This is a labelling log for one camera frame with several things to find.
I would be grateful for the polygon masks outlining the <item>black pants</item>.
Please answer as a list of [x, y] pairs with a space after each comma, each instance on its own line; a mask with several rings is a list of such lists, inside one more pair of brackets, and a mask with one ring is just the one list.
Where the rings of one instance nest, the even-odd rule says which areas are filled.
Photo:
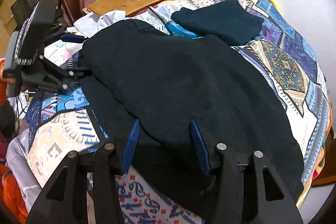
[[194, 119], [210, 148], [263, 152], [294, 200], [303, 191], [303, 156], [274, 90], [240, 53], [216, 36], [173, 37], [135, 19], [84, 42], [80, 81], [109, 137], [138, 119], [133, 167], [160, 193], [205, 217], [216, 175], [205, 175], [191, 142]]

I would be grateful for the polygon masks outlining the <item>colourful patchwork bedsheet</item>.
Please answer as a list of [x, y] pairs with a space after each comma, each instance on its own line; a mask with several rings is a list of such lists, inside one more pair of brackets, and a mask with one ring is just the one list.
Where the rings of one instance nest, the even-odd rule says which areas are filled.
[[[176, 33], [187, 35], [187, 31], [171, 19], [174, 12], [222, 1], [225, 0], [164, 1], [143, 10], [137, 19], [162, 32], [172, 27]], [[269, 0], [238, 1], [247, 12], [263, 19], [258, 37], [236, 50], [264, 76], [288, 116], [293, 136], [303, 154], [303, 192], [297, 201], [297, 206], [301, 207], [312, 181], [323, 169], [325, 140], [332, 124], [322, 69], [310, 45]], [[10, 143], [7, 150], [8, 165], [27, 210], [31, 209], [52, 172], [43, 166], [43, 162], [48, 160], [56, 165], [58, 156], [64, 153], [68, 144], [67, 138], [60, 135], [43, 141], [45, 122], [53, 121], [63, 110], [81, 109], [87, 105], [80, 88], [72, 88], [66, 95], [44, 92], [33, 98], [26, 114], [28, 128]]]

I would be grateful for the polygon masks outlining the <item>white cloth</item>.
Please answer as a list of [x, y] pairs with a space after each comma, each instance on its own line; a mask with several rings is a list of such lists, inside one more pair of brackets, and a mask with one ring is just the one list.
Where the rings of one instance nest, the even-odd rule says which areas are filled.
[[104, 28], [107, 28], [120, 20], [124, 20], [125, 18], [126, 12], [122, 10], [110, 11], [102, 16], [99, 16], [94, 12], [90, 12], [89, 14], [86, 14], [82, 18], [76, 20], [73, 25], [85, 37], [91, 38]]

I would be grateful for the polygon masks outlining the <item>folded dark teal garment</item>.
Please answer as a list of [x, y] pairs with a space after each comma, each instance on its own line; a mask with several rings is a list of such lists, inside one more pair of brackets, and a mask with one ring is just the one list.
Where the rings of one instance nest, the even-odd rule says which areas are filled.
[[171, 19], [199, 36], [214, 35], [229, 46], [243, 46], [256, 38], [263, 18], [245, 11], [238, 0], [226, 0], [196, 10], [181, 8]]

